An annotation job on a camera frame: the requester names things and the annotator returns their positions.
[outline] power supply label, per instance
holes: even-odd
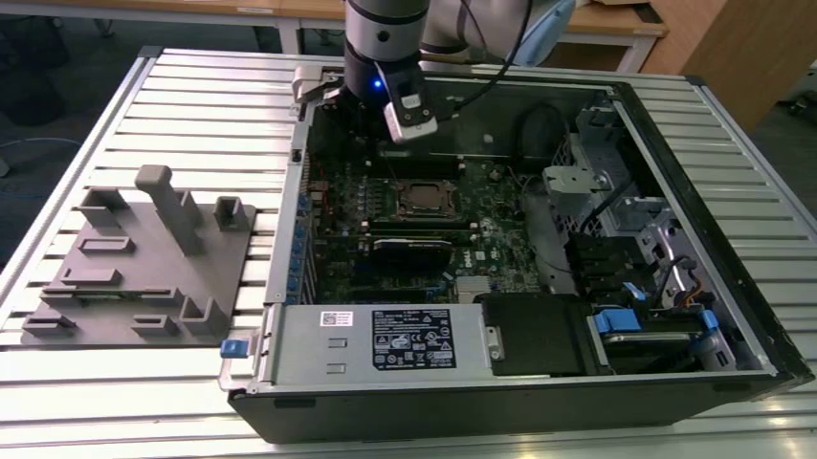
[[[371,346],[380,371],[456,368],[451,311],[371,311]]]

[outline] gray plastic base plate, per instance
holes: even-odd
[[[120,228],[96,229],[85,224],[70,252],[65,257],[60,272],[48,287],[69,286],[70,270],[85,275],[80,289],[93,289],[96,297],[53,308],[41,303],[26,323],[37,327],[37,322],[53,321],[61,317],[68,327],[22,334],[22,343],[33,346],[98,346],[98,347],[172,347],[217,346],[225,338],[232,308],[237,295],[241,270],[248,250],[248,240],[255,218],[255,208],[244,206],[248,230],[220,231],[213,217],[215,205],[197,206],[201,221],[194,229],[204,251],[200,255],[184,257],[178,245],[156,214],[153,204],[129,203],[129,208],[112,212]],[[105,246],[116,236],[126,236],[132,247],[116,251]],[[104,285],[104,279],[94,282],[96,275],[116,270],[121,275]],[[181,315],[181,302],[166,298],[156,300],[133,297],[132,292],[145,289],[165,289],[189,300],[188,316]],[[109,291],[109,297],[98,297],[98,291]],[[190,307],[206,313],[209,304],[219,311],[210,311],[210,320],[189,314]]]

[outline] aluminum slotted table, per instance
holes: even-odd
[[[730,404],[670,427],[411,442],[265,444],[219,390],[217,349],[26,351],[20,326],[56,275],[84,217],[86,186],[132,183],[166,164],[197,203],[239,195],[259,208],[233,330],[260,324],[295,118],[289,81],[327,57],[165,49],[130,67],[101,119],[0,276],[0,456],[807,457],[817,383]],[[488,73],[492,67],[477,67]],[[708,89],[679,76],[516,70],[622,80],[635,89],[690,180],[805,358],[817,371],[817,223]],[[134,189],[126,199],[146,199]],[[232,365],[245,378],[251,361]]]

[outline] barcode sticker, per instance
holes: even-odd
[[[321,327],[351,327],[355,313],[351,311],[323,311],[320,313]]]

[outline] blue tab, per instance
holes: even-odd
[[[292,260],[289,261],[289,272],[291,273],[296,273],[301,268],[301,260],[299,260],[297,258],[292,258]]]
[[[592,320],[596,322],[596,330],[599,333],[607,333],[610,331],[610,322],[600,314],[592,316]]]
[[[245,359],[249,352],[249,341],[245,339],[225,339],[220,342],[220,357],[223,359]]]
[[[708,310],[703,310],[700,312],[700,320],[703,320],[703,325],[707,330],[715,330],[719,327],[719,323],[716,322],[715,313]]]
[[[631,282],[624,282],[624,287],[631,291],[632,296],[638,301],[644,301],[647,299],[647,294],[644,294]]]
[[[638,317],[631,309],[604,309],[592,319],[599,333],[640,331]]]

